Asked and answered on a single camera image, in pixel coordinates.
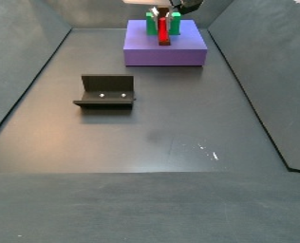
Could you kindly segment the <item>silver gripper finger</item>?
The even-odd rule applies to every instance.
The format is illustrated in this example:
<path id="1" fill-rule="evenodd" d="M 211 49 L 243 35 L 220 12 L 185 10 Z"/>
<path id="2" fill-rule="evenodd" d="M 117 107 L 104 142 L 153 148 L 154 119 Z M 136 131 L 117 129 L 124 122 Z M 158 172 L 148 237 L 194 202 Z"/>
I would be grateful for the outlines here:
<path id="1" fill-rule="evenodd" d="M 169 11 L 165 14 L 165 21 L 166 21 L 166 28 L 170 28 L 170 22 L 173 20 L 173 10 L 169 9 Z"/>
<path id="2" fill-rule="evenodd" d="M 152 16 L 153 16 L 156 24 L 158 24 L 160 10 L 157 9 L 157 7 L 153 7 L 150 9 L 150 12 L 152 12 Z"/>

